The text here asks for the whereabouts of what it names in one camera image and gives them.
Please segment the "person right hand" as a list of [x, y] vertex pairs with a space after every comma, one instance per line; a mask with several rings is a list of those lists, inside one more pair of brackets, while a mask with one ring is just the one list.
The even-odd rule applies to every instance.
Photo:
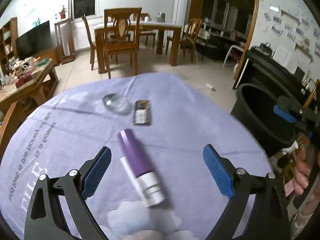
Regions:
[[308, 177], [311, 173], [311, 167], [306, 162], [307, 151], [305, 146], [302, 147], [296, 156], [296, 165], [293, 170], [293, 188], [296, 194], [303, 194], [304, 190], [308, 187]]

